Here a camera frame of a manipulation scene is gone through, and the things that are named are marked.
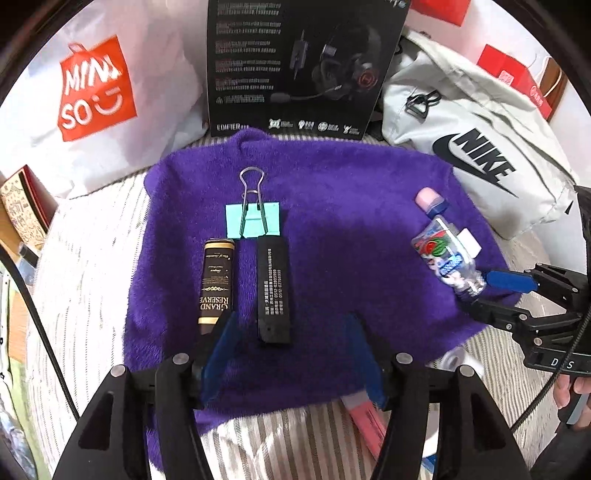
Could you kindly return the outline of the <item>person's right hand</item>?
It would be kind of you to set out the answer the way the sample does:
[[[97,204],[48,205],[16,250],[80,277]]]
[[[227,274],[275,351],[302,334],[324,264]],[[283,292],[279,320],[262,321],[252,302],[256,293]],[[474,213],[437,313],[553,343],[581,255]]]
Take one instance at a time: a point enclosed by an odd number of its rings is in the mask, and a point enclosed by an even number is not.
[[[561,374],[554,384],[553,397],[559,410],[565,408],[570,400],[570,393],[574,392],[580,395],[590,394],[591,379],[589,377],[578,377],[572,380],[568,375]],[[590,401],[583,407],[580,418],[574,425],[577,430],[585,430],[590,428],[591,411]]]

